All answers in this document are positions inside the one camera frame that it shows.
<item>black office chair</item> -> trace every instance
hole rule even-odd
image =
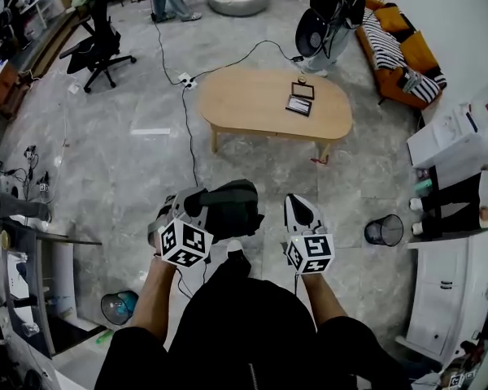
[[[71,62],[67,68],[68,74],[73,74],[85,68],[92,72],[92,76],[83,88],[86,93],[90,93],[90,85],[98,78],[101,72],[105,72],[111,87],[115,88],[115,82],[108,72],[108,67],[129,59],[131,63],[137,61],[133,56],[111,59],[112,56],[120,53],[121,35],[111,26],[110,18],[107,18],[107,0],[89,1],[91,5],[90,14],[94,21],[95,30],[87,24],[90,17],[81,20],[76,26],[81,24],[92,36],[59,56],[60,59],[63,59],[72,55]]]

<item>oval table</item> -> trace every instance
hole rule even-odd
[[[211,73],[200,84],[199,108],[211,125],[211,149],[217,151],[217,133],[254,134],[323,143],[320,160],[330,146],[352,128],[347,95],[333,82],[305,74],[315,87],[308,117],[287,110],[291,83],[301,74],[227,67]]]

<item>wastebasket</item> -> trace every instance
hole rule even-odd
[[[124,325],[132,318],[138,298],[131,290],[105,295],[101,300],[101,311],[109,322]]]
[[[403,223],[397,215],[389,214],[368,223],[364,234],[370,244],[394,247],[403,238]]]

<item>sofa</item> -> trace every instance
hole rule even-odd
[[[424,110],[447,86],[421,32],[395,4],[368,0],[356,36],[382,96]]]

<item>marble floor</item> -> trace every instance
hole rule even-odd
[[[212,12],[206,0],[186,1],[204,14],[201,20],[159,26],[166,66],[174,80],[179,72],[195,75],[234,62],[263,39],[277,42],[290,57],[298,54],[294,32],[307,3],[272,0],[257,16],[232,18]],[[167,195],[194,186],[181,86],[171,86],[163,73],[150,3],[112,5],[109,15],[122,35],[121,54],[138,59],[111,69],[117,88],[111,89],[106,77],[100,76],[90,95],[81,88],[74,94],[69,86],[84,85],[89,72],[67,76],[70,59],[56,60],[25,98],[0,149],[0,159],[12,168],[25,166],[24,150],[37,146],[40,164],[35,179],[47,170],[51,189],[56,189],[48,232],[103,243],[76,247],[75,283],[79,315],[105,325],[99,305],[102,295],[127,288],[139,292],[143,285],[152,255],[146,243],[147,224]],[[85,30],[78,29],[66,48],[83,37]],[[242,65],[297,69],[270,44],[261,45]],[[315,202],[337,249],[326,279],[347,313],[369,325],[386,348],[397,351],[394,337],[406,327],[416,270],[405,245],[411,224],[419,218],[407,208],[415,175],[406,140],[416,121],[403,105],[392,101],[377,105],[373,75],[355,38],[329,79],[350,98],[354,126],[334,146],[326,166],[309,160],[317,156],[314,143],[277,138],[221,135],[220,151],[213,154],[210,129],[196,108],[198,91],[188,92],[185,102],[199,183],[209,189],[239,178],[255,183],[265,219],[255,236],[242,238],[252,275],[290,290],[294,273],[280,245],[285,239],[282,203],[287,193]],[[131,134],[142,128],[170,128],[170,134]],[[403,220],[404,241],[394,248],[368,245],[365,224],[388,213]],[[224,260],[225,244],[213,247],[207,277]],[[177,290],[177,277],[168,344],[188,303]],[[185,271],[192,292],[202,277],[203,265]],[[298,287],[298,295],[308,304],[303,286]]]

